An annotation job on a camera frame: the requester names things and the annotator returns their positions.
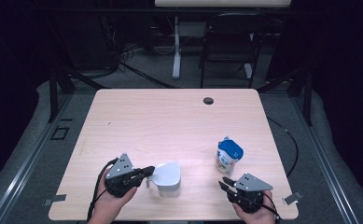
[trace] white cup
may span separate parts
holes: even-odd
[[[175,162],[161,163],[155,167],[152,176],[147,180],[147,187],[152,181],[164,198],[176,198],[181,193],[181,169]]]

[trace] office chair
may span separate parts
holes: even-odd
[[[249,13],[221,13],[211,18],[205,26],[202,55],[201,88],[204,81],[205,62],[245,63],[252,65],[248,84],[251,88],[263,37],[270,29],[269,17]]]

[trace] table top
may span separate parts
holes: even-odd
[[[156,7],[289,7],[291,0],[155,0]]]
[[[214,102],[205,104],[206,97]],[[230,175],[216,168],[217,144],[225,136],[244,150]],[[144,180],[118,220],[238,220],[218,181],[222,176],[237,180],[244,173],[273,186],[283,219],[298,216],[295,204],[282,201],[291,189],[255,90],[97,91],[57,192],[66,199],[52,204],[49,217],[86,219],[97,175],[124,152],[135,168],[177,162],[181,194],[162,198]]]

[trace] human hand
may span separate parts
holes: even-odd
[[[109,169],[105,170],[100,179],[100,184],[97,190],[96,198],[106,190],[105,187],[105,175],[109,172]],[[122,198],[116,198],[107,191],[100,196],[94,205],[93,215],[91,216],[90,224],[109,224],[114,221],[118,216],[120,209],[128,203],[135,192],[137,187],[131,188]]]
[[[263,192],[272,198],[270,191],[265,190]],[[263,204],[273,209],[271,200],[266,196],[263,196]],[[274,213],[264,207],[261,207],[256,213],[248,214],[237,203],[233,203],[232,205],[236,211],[236,215],[247,224],[274,224]]]

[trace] blue lid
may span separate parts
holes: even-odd
[[[239,147],[233,140],[225,139],[218,143],[218,148],[224,150],[234,160],[240,160],[243,156],[243,149]]]

